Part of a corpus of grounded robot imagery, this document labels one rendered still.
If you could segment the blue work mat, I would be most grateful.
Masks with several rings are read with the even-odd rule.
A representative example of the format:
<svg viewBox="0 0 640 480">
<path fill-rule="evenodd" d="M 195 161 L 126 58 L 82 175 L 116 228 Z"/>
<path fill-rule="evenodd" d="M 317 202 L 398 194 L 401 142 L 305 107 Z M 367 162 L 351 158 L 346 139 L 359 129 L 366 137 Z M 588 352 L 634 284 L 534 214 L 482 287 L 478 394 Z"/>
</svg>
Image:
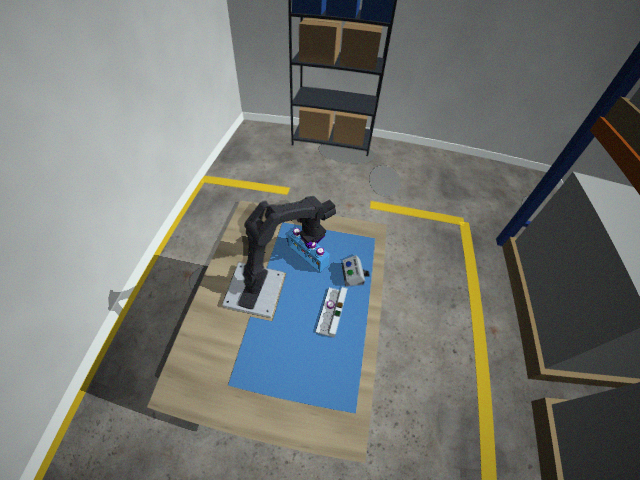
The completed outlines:
<svg viewBox="0 0 640 480">
<path fill-rule="evenodd" d="M 286 274 L 273 321 L 250 317 L 228 386 L 303 404 L 356 413 L 375 238 L 326 230 L 330 254 L 318 272 L 288 245 L 301 225 L 282 223 L 267 268 Z M 357 255 L 369 271 L 346 286 L 343 260 Z M 335 338 L 316 333 L 329 288 L 347 293 Z"/>
</svg>

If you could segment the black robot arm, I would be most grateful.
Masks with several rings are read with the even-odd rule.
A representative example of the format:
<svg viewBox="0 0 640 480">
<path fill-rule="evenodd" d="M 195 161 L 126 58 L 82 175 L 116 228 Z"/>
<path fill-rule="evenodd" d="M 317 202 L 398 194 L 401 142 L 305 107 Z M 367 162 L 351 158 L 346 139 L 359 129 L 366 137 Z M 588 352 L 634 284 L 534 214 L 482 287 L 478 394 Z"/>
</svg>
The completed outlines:
<svg viewBox="0 0 640 480">
<path fill-rule="evenodd" d="M 263 222 L 261 219 L 264 212 L 265 218 L 268 218 Z M 331 200 L 321 203 L 315 196 L 305 197 L 301 201 L 283 205 L 269 205 L 266 201 L 260 202 L 244 224 L 249 249 L 248 260 L 242 274 L 246 279 L 244 279 L 245 289 L 239 300 L 239 306 L 254 309 L 268 274 L 268 270 L 263 267 L 265 248 L 272 240 L 279 224 L 297 219 L 297 222 L 302 223 L 302 231 L 307 235 L 307 226 L 317 228 L 320 225 L 320 219 L 326 220 L 335 214 L 335 204 Z"/>
</svg>

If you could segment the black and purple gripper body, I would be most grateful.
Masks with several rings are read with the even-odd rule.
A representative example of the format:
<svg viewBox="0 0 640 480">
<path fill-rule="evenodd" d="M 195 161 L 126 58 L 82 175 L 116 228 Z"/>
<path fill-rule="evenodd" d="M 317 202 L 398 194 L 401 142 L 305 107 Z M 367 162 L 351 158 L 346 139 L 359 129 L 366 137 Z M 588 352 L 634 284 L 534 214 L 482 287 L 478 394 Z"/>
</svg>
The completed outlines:
<svg viewBox="0 0 640 480">
<path fill-rule="evenodd" d="M 326 229 L 324 229 L 321 225 L 317 228 L 310 228 L 307 226 L 307 235 L 300 231 L 300 236 L 304 239 L 305 242 L 309 243 L 310 241 L 315 242 L 320 238 L 324 237 L 326 233 Z"/>
</svg>

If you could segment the white rectangular console with lamps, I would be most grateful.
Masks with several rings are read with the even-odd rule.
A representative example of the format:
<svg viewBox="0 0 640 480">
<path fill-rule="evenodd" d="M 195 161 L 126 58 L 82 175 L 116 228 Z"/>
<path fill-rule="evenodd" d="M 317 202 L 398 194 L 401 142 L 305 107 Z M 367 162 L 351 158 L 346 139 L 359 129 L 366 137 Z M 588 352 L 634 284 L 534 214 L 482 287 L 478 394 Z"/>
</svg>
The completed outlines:
<svg viewBox="0 0 640 480">
<path fill-rule="evenodd" d="M 346 292 L 347 288 L 344 287 L 341 290 L 329 288 L 316 333 L 335 338 Z M 327 308 L 327 302 L 330 300 L 335 303 L 333 309 Z"/>
</svg>

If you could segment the grey key panel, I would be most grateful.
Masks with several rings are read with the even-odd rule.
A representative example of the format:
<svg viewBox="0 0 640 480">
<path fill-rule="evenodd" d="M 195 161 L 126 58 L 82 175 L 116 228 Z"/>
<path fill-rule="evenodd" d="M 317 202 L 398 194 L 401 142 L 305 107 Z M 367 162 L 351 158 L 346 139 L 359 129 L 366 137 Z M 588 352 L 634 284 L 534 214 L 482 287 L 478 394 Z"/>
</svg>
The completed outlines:
<svg viewBox="0 0 640 480">
<path fill-rule="evenodd" d="M 342 270 L 343 270 L 343 276 L 345 281 L 345 287 L 364 285 L 365 283 L 364 277 L 369 277 L 370 275 L 369 275 L 369 271 L 365 271 L 365 269 L 362 270 L 361 261 L 357 257 L 357 255 L 344 259 L 343 264 L 344 265 L 342 265 Z M 366 273 L 366 274 L 364 275 L 363 273 L 364 274 Z"/>
</svg>

